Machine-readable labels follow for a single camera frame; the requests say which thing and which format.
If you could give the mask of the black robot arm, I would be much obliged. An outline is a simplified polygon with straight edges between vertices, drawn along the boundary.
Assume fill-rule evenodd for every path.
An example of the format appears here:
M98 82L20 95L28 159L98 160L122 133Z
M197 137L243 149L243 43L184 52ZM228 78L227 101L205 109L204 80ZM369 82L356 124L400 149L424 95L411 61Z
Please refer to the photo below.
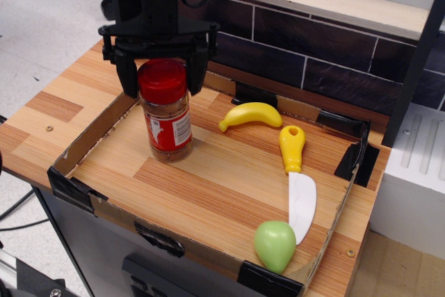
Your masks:
M201 91L207 64L218 53L220 28L215 22L182 17L178 3L185 0L140 0L134 18L99 28L104 59L116 66L124 93L138 96L137 59L180 58L186 62L188 90Z

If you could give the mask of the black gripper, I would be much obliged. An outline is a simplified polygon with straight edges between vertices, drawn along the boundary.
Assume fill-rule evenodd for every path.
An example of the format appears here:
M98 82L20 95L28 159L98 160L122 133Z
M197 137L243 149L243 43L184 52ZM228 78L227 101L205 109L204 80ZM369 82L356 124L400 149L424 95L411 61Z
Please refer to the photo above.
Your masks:
M138 96L134 59L177 57L186 60L187 85L191 95L204 83L208 61L218 54L220 25L179 14L180 0L140 0L134 18L99 28L103 58L116 64L125 95Z

